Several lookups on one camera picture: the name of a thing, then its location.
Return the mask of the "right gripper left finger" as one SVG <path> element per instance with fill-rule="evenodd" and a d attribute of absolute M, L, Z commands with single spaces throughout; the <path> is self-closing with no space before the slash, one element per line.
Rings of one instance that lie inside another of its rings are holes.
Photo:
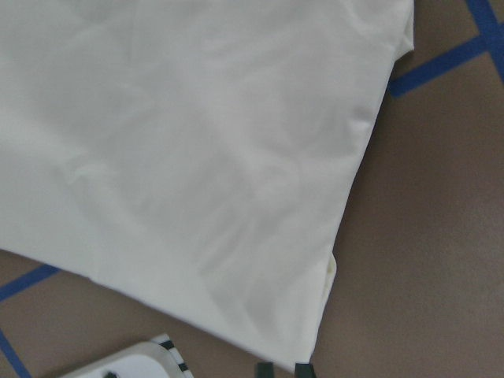
<path fill-rule="evenodd" d="M 255 378 L 273 378 L 273 363 L 257 363 L 255 367 Z"/>

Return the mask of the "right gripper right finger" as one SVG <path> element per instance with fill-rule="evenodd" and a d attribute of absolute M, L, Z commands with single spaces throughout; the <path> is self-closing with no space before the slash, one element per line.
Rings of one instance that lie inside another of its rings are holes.
<path fill-rule="evenodd" d="M 314 367 L 311 363 L 296 363 L 295 364 L 296 378 L 316 378 Z"/>

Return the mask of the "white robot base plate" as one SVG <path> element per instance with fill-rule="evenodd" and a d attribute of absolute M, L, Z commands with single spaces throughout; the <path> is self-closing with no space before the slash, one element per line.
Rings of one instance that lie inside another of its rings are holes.
<path fill-rule="evenodd" d="M 66 373 L 67 378 L 193 378 L 172 339 L 161 334 Z"/>

